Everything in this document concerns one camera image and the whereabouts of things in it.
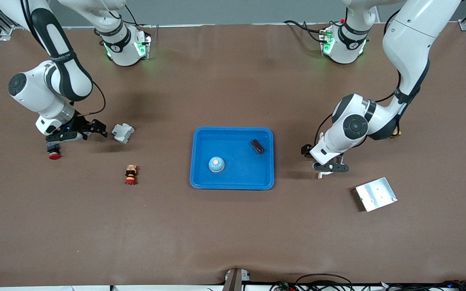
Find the brown table surface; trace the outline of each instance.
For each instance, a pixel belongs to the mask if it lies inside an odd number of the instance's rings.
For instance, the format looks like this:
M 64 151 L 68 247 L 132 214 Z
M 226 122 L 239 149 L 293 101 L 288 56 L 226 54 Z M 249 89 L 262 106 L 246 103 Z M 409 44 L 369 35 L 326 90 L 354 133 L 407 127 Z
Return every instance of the brown table surface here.
M 97 136 L 63 144 L 57 161 L 37 114 L 7 92 L 47 55 L 26 32 L 0 44 L 0 286 L 213 284 L 233 267 L 252 280 L 466 280 L 466 32 L 457 24 L 433 45 L 403 136 L 348 151 L 350 171 L 324 180 L 300 147 L 345 95 L 380 99 L 396 86 L 381 25 L 351 65 L 321 57 L 295 27 L 152 33 L 150 61 L 119 67 L 92 31 L 67 31 L 107 96 L 97 118 L 136 132 L 126 145 Z M 101 103 L 95 90 L 76 107 Z M 203 126 L 270 128 L 274 187 L 192 188 L 193 132 Z M 124 184 L 128 164 L 139 166 L 136 186 Z M 360 212 L 350 188 L 380 177 L 398 202 Z

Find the metal plate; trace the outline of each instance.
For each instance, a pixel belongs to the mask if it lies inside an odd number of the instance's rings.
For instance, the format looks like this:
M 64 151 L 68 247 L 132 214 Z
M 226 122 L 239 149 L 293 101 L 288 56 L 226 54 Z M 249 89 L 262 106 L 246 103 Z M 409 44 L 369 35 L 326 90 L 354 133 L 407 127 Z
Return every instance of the metal plate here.
M 359 199 L 366 211 L 381 208 L 397 200 L 385 177 L 355 187 L 355 192 L 359 195 Z

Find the white plastic part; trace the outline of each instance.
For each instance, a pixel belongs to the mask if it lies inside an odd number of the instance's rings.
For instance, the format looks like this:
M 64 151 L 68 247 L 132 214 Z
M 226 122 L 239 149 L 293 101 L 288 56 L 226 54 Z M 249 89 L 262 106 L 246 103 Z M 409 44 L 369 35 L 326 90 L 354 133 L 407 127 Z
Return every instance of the white plastic part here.
M 111 32 L 121 25 L 122 28 L 117 34 L 111 36 L 102 35 L 102 39 L 106 42 L 111 44 L 120 42 L 127 37 L 127 30 L 130 31 L 131 39 L 123 47 L 122 51 L 119 51 L 118 47 L 116 49 L 113 46 L 108 48 L 111 60 L 115 64 L 124 67 L 131 66 L 146 56 L 147 52 L 140 53 L 137 46 L 144 42 L 150 42 L 146 41 L 145 32 L 133 25 L 124 25 L 118 19 L 118 11 L 125 6 L 125 0 L 59 0 L 59 2 L 82 15 L 100 32 Z
M 112 134 L 114 134 L 114 139 L 118 140 L 121 143 L 127 143 L 129 141 L 129 137 L 133 134 L 134 128 L 131 125 L 126 123 L 120 125 L 116 124 L 114 129 L 112 130 Z
M 50 6 L 46 0 L 33 0 L 30 2 L 30 13 L 33 13 L 34 10 L 43 8 L 51 11 Z M 26 24 L 26 20 L 23 15 L 23 11 L 21 8 L 21 2 L 19 0 L 0 0 L 0 9 L 5 15 L 9 18 L 17 22 L 20 26 L 26 28 L 30 31 L 30 28 Z M 47 25 L 48 35 L 57 50 L 59 55 L 67 53 L 68 46 L 61 36 L 59 30 L 53 24 Z M 41 40 L 43 46 L 44 41 L 42 40 L 41 36 L 38 35 L 38 38 Z M 48 55 L 52 55 L 48 48 L 44 46 L 44 49 L 48 52 Z M 70 83 L 69 85 L 72 87 L 72 90 L 76 96 L 79 97 L 87 97 L 93 90 L 93 83 L 89 79 L 89 77 L 82 71 L 82 68 L 78 66 L 74 59 L 67 61 L 64 66 L 66 67 L 67 73 L 63 76 L 63 78 L 69 78 Z M 58 93 L 61 94 L 60 87 L 66 85 L 66 81 L 61 84 L 61 76 L 59 70 L 55 71 L 52 76 L 52 87 Z
M 346 18 L 346 25 L 357 31 L 366 31 L 372 28 L 377 20 L 377 11 L 372 9 L 374 6 L 390 5 L 401 2 L 403 0 L 342 0 L 348 8 L 348 16 Z M 362 48 L 366 41 L 357 46 L 354 44 L 352 49 L 346 47 L 342 41 L 339 40 L 338 30 L 341 29 L 347 38 L 352 40 L 361 40 L 366 38 L 366 34 L 357 35 L 348 31 L 345 27 L 333 26 L 333 38 L 331 48 L 325 52 L 333 61 L 340 64 L 349 64 L 362 53 Z
M 52 66 L 51 61 L 43 61 L 32 70 L 23 72 L 26 84 L 15 96 L 11 95 L 15 101 L 40 115 L 35 125 L 44 135 L 50 135 L 51 132 L 47 132 L 48 127 L 57 129 L 74 115 L 74 108 L 66 99 L 46 86 L 44 72 L 49 66 Z
M 383 38 L 383 49 L 402 76 L 399 89 L 404 94 L 412 94 L 417 83 L 425 77 L 431 45 L 459 3 L 460 0 L 408 0 L 391 22 Z M 346 140 L 339 123 L 347 114 L 365 116 L 368 111 L 365 103 L 367 104 L 366 99 L 354 94 L 338 120 L 320 136 L 318 144 L 310 151 L 320 164 L 326 164 L 333 157 L 356 145 Z M 407 103 L 399 103 L 396 96 L 387 107 L 376 105 L 366 134 L 373 134 L 382 129 L 397 114 L 402 114 L 406 106 Z M 339 107 L 340 105 L 335 108 L 333 115 Z
M 115 62 L 115 64 L 126 67 L 137 63 L 142 57 L 146 56 L 146 52 L 144 55 L 140 55 L 138 52 L 137 44 L 142 44 L 147 41 L 145 39 L 144 31 L 141 31 L 132 25 L 124 25 L 123 27 L 124 28 L 122 29 L 122 32 L 118 33 L 117 35 L 109 37 L 102 36 L 102 39 L 111 43 L 115 43 L 125 38 L 127 30 L 131 31 L 131 40 L 126 46 L 124 46 L 121 52 L 114 52 L 112 48 L 109 48 L 111 59 Z

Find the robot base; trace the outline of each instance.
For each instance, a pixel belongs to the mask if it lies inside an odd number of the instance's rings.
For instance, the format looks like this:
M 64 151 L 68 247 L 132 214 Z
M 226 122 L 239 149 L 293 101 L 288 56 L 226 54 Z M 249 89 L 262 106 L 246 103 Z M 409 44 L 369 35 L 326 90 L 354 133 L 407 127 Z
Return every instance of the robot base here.
M 331 25 L 324 30 L 320 30 L 320 40 L 324 40 L 326 42 L 325 44 L 320 44 L 321 54 L 329 57 L 329 59 L 338 64 L 345 65 L 353 63 L 353 61 L 355 61 L 355 59 L 357 59 L 357 57 L 363 52 L 366 40 L 360 45 L 359 49 L 348 50 L 346 45 L 335 37 L 338 33 L 338 29 L 340 29 L 340 27 Z
M 122 67 L 132 66 L 142 59 L 148 61 L 150 57 L 150 42 L 152 41 L 150 34 L 135 28 L 135 26 L 128 25 L 127 28 L 131 31 L 132 35 L 134 35 L 134 41 L 131 41 L 131 43 L 127 45 L 129 48 L 124 48 L 123 52 L 115 53 L 104 43 L 107 57 L 111 61 L 114 61 L 115 64 Z

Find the small figurine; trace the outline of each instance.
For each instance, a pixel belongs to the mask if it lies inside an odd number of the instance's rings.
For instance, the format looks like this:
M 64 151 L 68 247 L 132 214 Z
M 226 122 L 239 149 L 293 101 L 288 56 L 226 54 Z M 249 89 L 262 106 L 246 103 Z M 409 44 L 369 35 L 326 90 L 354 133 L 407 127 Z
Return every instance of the small figurine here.
M 127 185 L 135 185 L 136 184 L 136 174 L 138 171 L 136 170 L 136 165 L 135 164 L 130 164 L 127 166 L 127 169 L 125 170 L 125 176 L 127 179 L 125 179 L 125 184 Z
M 56 143 L 46 143 L 46 151 L 50 153 L 50 160 L 58 160 L 61 158 L 60 149 L 61 147 Z

